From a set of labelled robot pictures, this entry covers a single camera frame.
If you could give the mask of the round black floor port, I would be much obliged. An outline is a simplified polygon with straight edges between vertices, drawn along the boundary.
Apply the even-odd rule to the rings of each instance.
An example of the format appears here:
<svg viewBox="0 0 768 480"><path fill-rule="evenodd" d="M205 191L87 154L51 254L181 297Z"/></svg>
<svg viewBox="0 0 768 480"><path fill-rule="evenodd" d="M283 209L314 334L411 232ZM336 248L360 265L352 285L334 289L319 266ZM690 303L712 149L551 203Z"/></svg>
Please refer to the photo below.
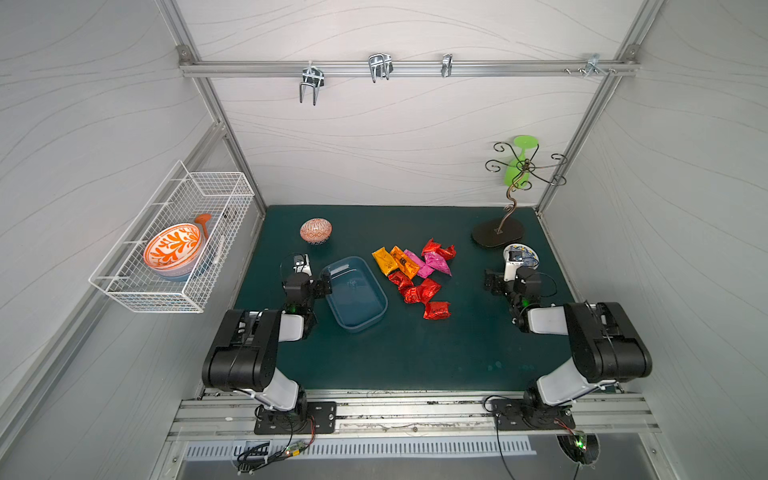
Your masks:
<svg viewBox="0 0 768 480"><path fill-rule="evenodd" d="M593 465L600 455L600 443L595 434L558 435L557 442L562 452L580 465Z"/></svg>

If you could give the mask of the metal scroll hook stand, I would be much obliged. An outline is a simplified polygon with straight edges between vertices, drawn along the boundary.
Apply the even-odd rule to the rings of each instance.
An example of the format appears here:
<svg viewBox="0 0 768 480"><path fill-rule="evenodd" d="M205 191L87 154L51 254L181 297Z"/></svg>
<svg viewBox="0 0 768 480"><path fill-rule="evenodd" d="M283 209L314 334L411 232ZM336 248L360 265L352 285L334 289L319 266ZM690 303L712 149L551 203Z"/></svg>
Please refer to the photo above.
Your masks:
<svg viewBox="0 0 768 480"><path fill-rule="evenodd" d="M493 145L493 149L496 153L511 154L510 150L511 142L499 141ZM537 179L544 182L550 187L560 187L567 184L567 179L562 173L553 173L549 179L539 175L538 170L546 169L558 169L565 166L568 159L565 155L555 153L551 155L553 160L552 164L537 165L534 161L535 155L528 154L530 157L530 183L531 187L526 190L514 190L512 187L506 186L505 197L507 199L507 205L504 207L504 215L498 220L490 220L475 226L472 230L472 240L480 247L493 249L498 247L504 247L508 244L514 243L520 240L524 236L524 226L518 220L512 218L513 214L518 208L518 202L514 197L515 193L528 191L533 187L531 179ZM508 160L490 159L485 162L485 169L492 173L505 172L509 161L513 158L513 155Z"/></svg>

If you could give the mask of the blue plastic storage box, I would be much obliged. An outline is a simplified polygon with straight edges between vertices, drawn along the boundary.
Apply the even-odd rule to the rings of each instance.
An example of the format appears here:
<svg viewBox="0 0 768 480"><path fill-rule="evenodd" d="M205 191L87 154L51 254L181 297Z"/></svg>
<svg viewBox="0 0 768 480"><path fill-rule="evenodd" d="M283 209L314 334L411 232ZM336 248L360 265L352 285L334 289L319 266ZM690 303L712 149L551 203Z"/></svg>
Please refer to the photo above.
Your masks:
<svg viewBox="0 0 768 480"><path fill-rule="evenodd" d="M359 333L381 321L389 302L366 261L349 256L327 265L331 293L326 296L337 324L348 333Z"/></svg>

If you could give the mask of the white vent strip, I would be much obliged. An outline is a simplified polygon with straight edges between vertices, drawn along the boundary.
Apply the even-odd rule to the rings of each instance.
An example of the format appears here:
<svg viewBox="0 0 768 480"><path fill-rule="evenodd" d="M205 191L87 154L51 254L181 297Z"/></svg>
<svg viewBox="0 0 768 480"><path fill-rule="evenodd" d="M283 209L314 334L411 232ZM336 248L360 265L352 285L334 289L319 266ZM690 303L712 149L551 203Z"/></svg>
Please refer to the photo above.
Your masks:
<svg viewBox="0 0 768 480"><path fill-rule="evenodd" d="M279 451L284 439L192 441L187 444L186 461L228 461L234 463L243 452L255 449L259 461ZM481 458L502 455L535 456L527 436L465 437L368 437L319 438L298 455L300 460L341 460L374 458Z"/></svg>

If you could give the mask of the metal double hook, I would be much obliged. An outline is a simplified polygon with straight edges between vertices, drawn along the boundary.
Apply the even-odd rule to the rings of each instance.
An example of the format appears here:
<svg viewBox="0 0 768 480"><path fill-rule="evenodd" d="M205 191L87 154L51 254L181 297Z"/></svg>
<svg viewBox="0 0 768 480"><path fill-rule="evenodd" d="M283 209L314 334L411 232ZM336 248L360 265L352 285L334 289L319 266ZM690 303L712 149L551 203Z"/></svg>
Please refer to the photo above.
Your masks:
<svg viewBox="0 0 768 480"><path fill-rule="evenodd" d="M325 73L310 64L302 70L299 84L299 102L303 103L307 93L311 92L312 105L316 106L321 88L325 85Z"/></svg>

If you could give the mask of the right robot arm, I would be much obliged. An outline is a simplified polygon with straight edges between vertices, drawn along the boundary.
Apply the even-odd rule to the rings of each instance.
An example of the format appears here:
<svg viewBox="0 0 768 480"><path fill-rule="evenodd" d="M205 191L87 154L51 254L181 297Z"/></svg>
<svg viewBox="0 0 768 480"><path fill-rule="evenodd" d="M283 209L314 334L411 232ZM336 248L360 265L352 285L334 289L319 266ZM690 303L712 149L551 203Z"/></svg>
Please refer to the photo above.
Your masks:
<svg viewBox="0 0 768 480"><path fill-rule="evenodd" d="M484 272L484 289L507 300L511 321L521 332L568 339L570 357L539 377L526 393L539 408L566 406L596 390L648 377L650 351L621 304L541 303L542 275L521 266L510 280L500 272Z"/></svg>

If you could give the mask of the horizontal aluminium rail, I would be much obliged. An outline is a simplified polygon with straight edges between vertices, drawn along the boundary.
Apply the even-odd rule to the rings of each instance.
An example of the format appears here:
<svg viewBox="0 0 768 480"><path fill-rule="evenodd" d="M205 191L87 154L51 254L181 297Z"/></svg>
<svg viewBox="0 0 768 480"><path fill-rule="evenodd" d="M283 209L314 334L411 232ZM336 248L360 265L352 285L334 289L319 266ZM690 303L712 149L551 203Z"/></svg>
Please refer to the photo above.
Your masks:
<svg viewBox="0 0 768 480"><path fill-rule="evenodd" d="M514 78L514 77L568 77L565 68L576 70L588 59L581 60L461 60L453 58L449 78ZM441 61L393 60L393 78L442 78ZM290 78L300 79L308 65L320 68L327 78L367 78L368 61L200 61L179 66L186 78ZM633 76L641 68L638 62L601 60L604 67L615 68L616 75Z"/></svg>

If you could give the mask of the small magenta tea bag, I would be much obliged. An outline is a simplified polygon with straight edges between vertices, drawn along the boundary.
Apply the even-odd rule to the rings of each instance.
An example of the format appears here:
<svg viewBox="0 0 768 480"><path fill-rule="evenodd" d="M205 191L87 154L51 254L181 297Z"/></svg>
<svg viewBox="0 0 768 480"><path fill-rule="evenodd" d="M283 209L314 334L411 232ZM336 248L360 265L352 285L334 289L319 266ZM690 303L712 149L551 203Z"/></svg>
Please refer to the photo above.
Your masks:
<svg viewBox="0 0 768 480"><path fill-rule="evenodd" d="M422 278L426 279L428 278L433 272L434 269L426 264L424 260L422 260L417 254L410 250L405 250L404 254L412 261L414 262L418 267L417 275Z"/></svg>

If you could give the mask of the yellow tea bag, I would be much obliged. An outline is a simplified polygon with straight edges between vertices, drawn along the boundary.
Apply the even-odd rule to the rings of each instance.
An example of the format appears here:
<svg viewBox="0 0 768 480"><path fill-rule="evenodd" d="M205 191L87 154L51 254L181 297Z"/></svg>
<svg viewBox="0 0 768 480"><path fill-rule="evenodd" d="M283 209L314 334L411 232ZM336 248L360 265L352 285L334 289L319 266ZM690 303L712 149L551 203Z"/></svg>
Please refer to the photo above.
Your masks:
<svg viewBox="0 0 768 480"><path fill-rule="evenodd" d="M399 269L398 262L384 247L373 252L372 257L385 276L389 276Z"/></svg>

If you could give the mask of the green table mat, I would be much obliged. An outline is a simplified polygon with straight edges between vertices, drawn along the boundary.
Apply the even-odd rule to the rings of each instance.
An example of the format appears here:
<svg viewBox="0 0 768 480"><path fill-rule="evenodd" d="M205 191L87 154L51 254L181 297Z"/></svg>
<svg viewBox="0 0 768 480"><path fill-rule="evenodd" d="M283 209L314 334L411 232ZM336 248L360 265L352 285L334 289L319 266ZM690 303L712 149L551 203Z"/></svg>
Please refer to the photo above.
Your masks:
<svg viewBox="0 0 768 480"><path fill-rule="evenodd" d="M479 247L471 232L502 213L499 207L272 206L236 305L278 308L285 299L281 275L293 254L306 253L312 270L320 271L349 256L370 260L382 247L417 252L430 239L454 245L452 275L436 275L437 297L450 303L449 318L424 319L422 305L406 304L382 280L389 306L381 321L348 333L318 301L317 325L307 339L279 347L277 366L307 389L526 389L567 360L570 347L565 337L521 332L506 300L484 289L484 271L501 270L502 253ZM300 237L300 227L312 218L331 222L325 243Z"/></svg>

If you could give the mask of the large magenta tea bag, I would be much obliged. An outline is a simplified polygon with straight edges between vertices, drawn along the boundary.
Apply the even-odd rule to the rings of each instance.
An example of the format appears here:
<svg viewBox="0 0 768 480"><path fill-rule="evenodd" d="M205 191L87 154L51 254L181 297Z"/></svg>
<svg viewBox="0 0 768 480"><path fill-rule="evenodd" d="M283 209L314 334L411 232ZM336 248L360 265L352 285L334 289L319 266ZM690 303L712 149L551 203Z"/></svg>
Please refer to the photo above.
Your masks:
<svg viewBox="0 0 768 480"><path fill-rule="evenodd" d="M435 271L441 272L445 275L451 276L452 272L450 270L450 267L447 263L447 260L443 258L439 253L436 251L430 251L426 252L424 254L424 261L425 264L432 268Z"/></svg>

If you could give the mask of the metal bracket hook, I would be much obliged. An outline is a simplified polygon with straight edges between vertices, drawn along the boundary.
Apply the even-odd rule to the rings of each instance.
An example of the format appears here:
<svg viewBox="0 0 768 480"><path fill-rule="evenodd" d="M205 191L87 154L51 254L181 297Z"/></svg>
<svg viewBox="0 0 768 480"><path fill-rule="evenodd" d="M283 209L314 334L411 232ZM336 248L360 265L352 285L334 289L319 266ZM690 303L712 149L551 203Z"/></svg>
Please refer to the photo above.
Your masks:
<svg viewBox="0 0 768 480"><path fill-rule="evenodd" d="M576 70L565 68L564 72L571 76L580 75L582 78L588 78L590 76L609 77L617 74L615 68L604 67L600 64L599 54L593 54L582 67Z"/></svg>

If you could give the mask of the red tea bag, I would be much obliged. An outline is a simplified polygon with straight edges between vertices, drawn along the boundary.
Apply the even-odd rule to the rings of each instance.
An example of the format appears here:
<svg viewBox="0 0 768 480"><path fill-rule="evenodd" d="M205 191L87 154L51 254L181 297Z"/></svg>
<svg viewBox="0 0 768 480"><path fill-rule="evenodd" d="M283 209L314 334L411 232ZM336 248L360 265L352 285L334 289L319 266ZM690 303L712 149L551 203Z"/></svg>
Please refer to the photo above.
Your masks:
<svg viewBox="0 0 768 480"><path fill-rule="evenodd" d="M435 242L433 239L427 241L426 245L421 251L421 255L425 256L429 252L437 252L441 248L441 244Z"/></svg>
<svg viewBox="0 0 768 480"><path fill-rule="evenodd" d="M417 286L410 286L400 290L403 300L406 304L421 303L420 288Z"/></svg>
<svg viewBox="0 0 768 480"><path fill-rule="evenodd" d="M387 276L387 278L397 287L400 292L414 286L412 279L400 270L393 271Z"/></svg>
<svg viewBox="0 0 768 480"><path fill-rule="evenodd" d="M456 249L454 245L451 245L447 248L440 247L436 250L436 252L444 258L446 261L452 260L456 257Z"/></svg>
<svg viewBox="0 0 768 480"><path fill-rule="evenodd" d="M428 302L424 305L423 318L427 320L442 320L451 316L449 302Z"/></svg>
<svg viewBox="0 0 768 480"><path fill-rule="evenodd" d="M440 291L441 285L431 278L426 278L416 287L418 300L422 304L432 301L434 296Z"/></svg>

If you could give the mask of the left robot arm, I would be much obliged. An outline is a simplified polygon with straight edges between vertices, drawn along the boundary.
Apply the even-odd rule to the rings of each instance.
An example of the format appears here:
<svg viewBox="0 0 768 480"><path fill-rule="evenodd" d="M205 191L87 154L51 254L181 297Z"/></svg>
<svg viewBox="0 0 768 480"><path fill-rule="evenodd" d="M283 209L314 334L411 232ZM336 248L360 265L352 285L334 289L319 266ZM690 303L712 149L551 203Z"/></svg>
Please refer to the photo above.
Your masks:
<svg viewBox="0 0 768 480"><path fill-rule="evenodd" d="M332 293L329 274L299 272L283 281L278 309L225 312L202 365L207 388L243 394L266 410L305 417L306 393L277 367L282 343L308 338L317 324L314 303Z"/></svg>

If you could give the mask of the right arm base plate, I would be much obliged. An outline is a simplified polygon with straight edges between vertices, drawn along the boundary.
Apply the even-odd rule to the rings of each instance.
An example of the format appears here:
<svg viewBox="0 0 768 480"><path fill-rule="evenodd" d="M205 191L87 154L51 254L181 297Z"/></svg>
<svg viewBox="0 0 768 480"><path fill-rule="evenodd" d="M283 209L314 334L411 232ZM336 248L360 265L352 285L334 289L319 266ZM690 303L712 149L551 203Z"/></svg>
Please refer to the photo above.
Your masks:
<svg viewBox="0 0 768 480"><path fill-rule="evenodd" d="M549 406L524 399L490 397L485 408L502 432L532 430L575 431L576 424L567 406Z"/></svg>

